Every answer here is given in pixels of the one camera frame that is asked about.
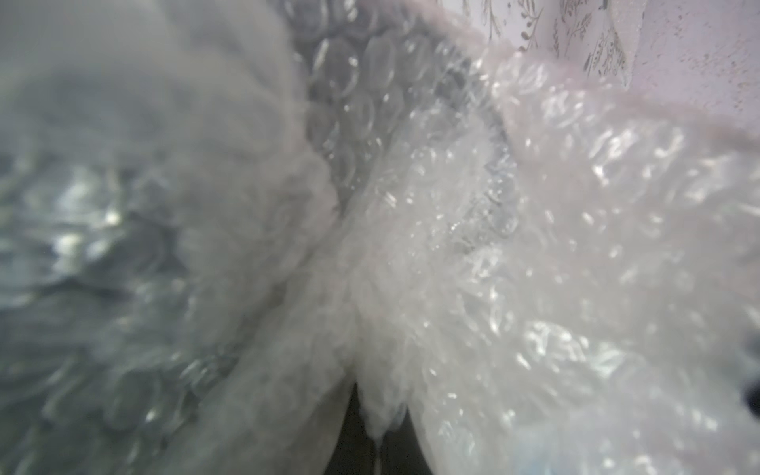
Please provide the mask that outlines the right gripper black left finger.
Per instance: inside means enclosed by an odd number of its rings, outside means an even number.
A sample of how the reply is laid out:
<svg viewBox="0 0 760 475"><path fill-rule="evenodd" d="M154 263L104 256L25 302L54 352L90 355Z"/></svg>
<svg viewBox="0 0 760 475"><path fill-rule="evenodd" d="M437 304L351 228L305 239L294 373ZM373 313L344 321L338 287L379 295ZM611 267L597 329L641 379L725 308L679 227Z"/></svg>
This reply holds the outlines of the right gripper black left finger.
<svg viewBox="0 0 760 475"><path fill-rule="evenodd" d="M352 388L336 448L324 475L372 475L375 473L376 447L368 437L362 416L358 386Z"/></svg>

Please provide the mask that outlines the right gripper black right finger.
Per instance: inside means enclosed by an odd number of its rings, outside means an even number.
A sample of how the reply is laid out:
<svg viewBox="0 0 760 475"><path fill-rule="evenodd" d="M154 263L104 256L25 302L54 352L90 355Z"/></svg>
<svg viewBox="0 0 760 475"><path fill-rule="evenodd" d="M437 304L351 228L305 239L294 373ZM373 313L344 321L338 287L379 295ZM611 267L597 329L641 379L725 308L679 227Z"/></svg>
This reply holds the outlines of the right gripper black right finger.
<svg viewBox="0 0 760 475"><path fill-rule="evenodd" d="M433 475L409 412L397 429L384 435L379 449L379 470L382 475Z"/></svg>

